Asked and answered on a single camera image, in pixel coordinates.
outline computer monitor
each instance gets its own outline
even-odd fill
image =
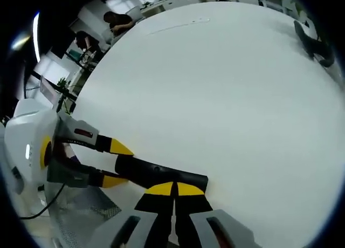
[[[58,104],[60,93],[55,91],[55,89],[44,77],[41,77],[40,92],[44,95],[45,98],[48,99],[49,102],[53,104],[53,106],[56,106]]]

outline mesh floor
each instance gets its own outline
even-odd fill
[[[47,183],[47,201],[53,199],[60,188],[60,183]],[[86,248],[94,230],[120,211],[97,187],[80,189],[65,186],[56,202],[49,207],[55,234],[63,248]]]

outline black shoe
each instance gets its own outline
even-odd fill
[[[312,50],[309,36],[306,35],[306,33],[304,32],[304,30],[302,28],[302,25],[298,21],[295,20],[293,23],[295,25],[295,31],[297,33],[297,36],[302,41],[302,44],[303,44],[305,51],[308,53],[308,56],[313,59],[314,58],[314,52]]]

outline office desk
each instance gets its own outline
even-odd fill
[[[301,248],[341,191],[345,106],[293,21],[227,2],[152,16],[104,56],[73,116],[138,158],[208,175],[213,208],[250,228],[262,247]],[[114,155],[74,151],[114,171]],[[128,183],[105,193],[127,208],[143,191]]]

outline white tabletop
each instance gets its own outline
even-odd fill
[[[73,113],[138,158],[208,175],[206,192],[264,248],[301,248],[322,229],[344,180],[345,106],[297,39],[293,19],[241,3],[152,16],[110,49]],[[75,147],[114,171],[115,156]],[[133,207],[143,189],[106,194]]]

